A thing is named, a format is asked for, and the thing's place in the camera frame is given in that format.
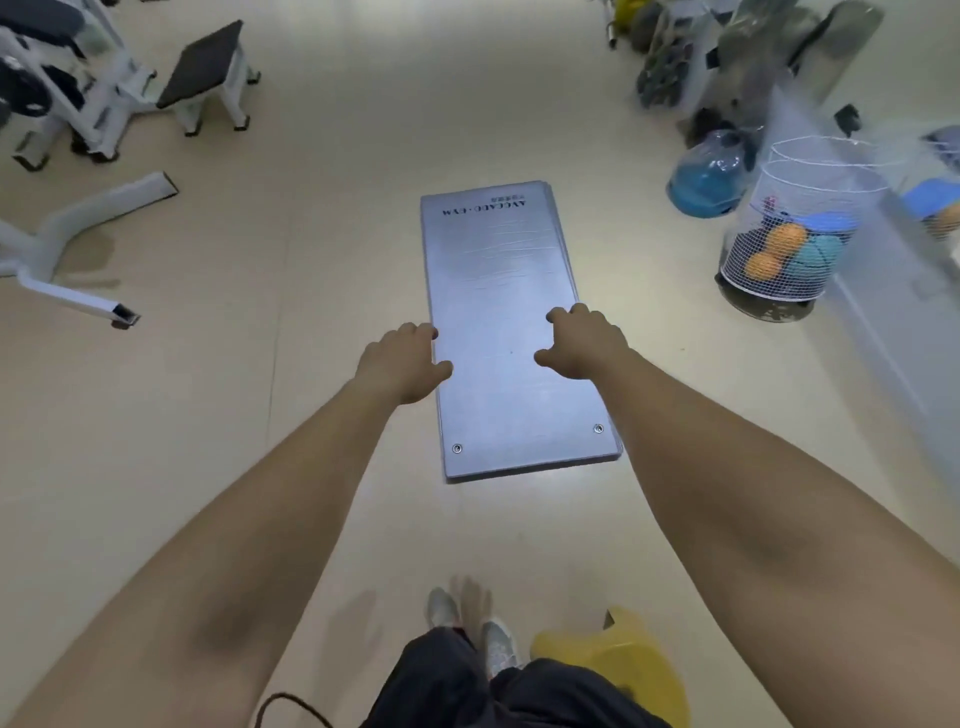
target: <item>yellow stool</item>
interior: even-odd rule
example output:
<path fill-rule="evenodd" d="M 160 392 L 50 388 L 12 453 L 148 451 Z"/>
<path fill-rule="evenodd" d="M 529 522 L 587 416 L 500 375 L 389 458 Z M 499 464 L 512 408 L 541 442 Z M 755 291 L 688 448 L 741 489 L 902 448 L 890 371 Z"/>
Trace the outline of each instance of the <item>yellow stool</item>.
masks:
<path fill-rule="evenodd" d="M 673 728 L 689 728 L 684 684 L 640 617 L 623 607 L 608 610 L 603 632 L 540 632 L 530 647 L 530 657 L 588 667 Z"/>

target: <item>orange ball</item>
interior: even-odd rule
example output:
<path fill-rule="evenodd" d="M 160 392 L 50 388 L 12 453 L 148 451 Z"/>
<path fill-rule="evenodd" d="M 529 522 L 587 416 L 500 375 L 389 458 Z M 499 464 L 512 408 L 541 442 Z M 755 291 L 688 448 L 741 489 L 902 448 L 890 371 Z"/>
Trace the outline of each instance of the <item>orange ball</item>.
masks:
<path fill-rule="evenodd" d="M 774 279 L 780 272 L 780 261 L 770 253 L 754 253 L 743 266 L 743 272 L 753 280 Z"/>
<path fill-rule="evenodd" d="M 806 228 L 797 223 L 777 225 L 767 233 L 764 244 L 767 253 L 783 260 L 790 257 L 804 246 L 806 242 Z"/>

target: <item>yellow object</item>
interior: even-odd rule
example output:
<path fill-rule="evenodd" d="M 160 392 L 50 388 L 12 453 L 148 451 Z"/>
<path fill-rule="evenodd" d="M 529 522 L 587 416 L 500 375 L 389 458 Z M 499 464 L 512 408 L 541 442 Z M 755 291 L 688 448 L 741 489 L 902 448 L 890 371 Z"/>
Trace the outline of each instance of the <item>yellow object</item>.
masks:
<path fill-rule="evenodd" d="M 684 684 L 640 617 L 623 607 L 610 608 L 602 632 L 592 635 L 540 632 L 530 647 L 530 656 L 599 672 L 673 728 L 689 728 L 690 708 Z"/>
<path fill-rule="evenodd" d="M 790 257 L 804 246 L 806 242 L 806 228 L 797 223 L 777 225 L 767 233 L 764 247 L 767 253 L 775 255 L 780 260 Z"/>
<path fill-rule="evenodd" d="M 780 261 L 771 253 L 754 253 L 743 266 L 743 272 L 753 280 L 770 280 L 780 272 Z"/>
<path fill-rule="evenodd" d="M 636 11 L 649 3 L 651 0 L 616 0 L 613 10 L 613 26 L 623 35 L 630 32 L 630 22 L 634 19 Z"/>

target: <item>sneaker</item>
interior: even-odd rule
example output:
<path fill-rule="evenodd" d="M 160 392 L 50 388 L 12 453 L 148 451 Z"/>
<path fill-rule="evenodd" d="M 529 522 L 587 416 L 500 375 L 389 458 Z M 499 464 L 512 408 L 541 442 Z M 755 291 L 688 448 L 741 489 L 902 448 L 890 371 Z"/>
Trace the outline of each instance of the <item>sneaker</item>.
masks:
<path fill-rule="evenodd" d="M 520 667 L 516 656 L 516 642 L 507 625 L 492 617 L 483 625 L 484 655 L 487 663 L 487 677 L 493 679 L 507 667 Z"/>
<path fill-rule="evenodd" d="M 431 627 L 460 626 L 456 600 L 440 587 L 435 587 L 426 598 L 426 621 Z"/>

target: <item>black pants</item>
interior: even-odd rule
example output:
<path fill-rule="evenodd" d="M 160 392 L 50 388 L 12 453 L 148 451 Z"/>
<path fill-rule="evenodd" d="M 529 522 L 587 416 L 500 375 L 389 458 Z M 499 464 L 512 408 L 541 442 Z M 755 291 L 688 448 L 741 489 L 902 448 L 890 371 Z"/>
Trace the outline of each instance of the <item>black pants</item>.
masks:
<path fill-rule="evenodd" d="M 438 627 L 409 643 L 364 728 L 670 728 L 584 667 L 535 660 L 487 680 L 461 630 Z"/>

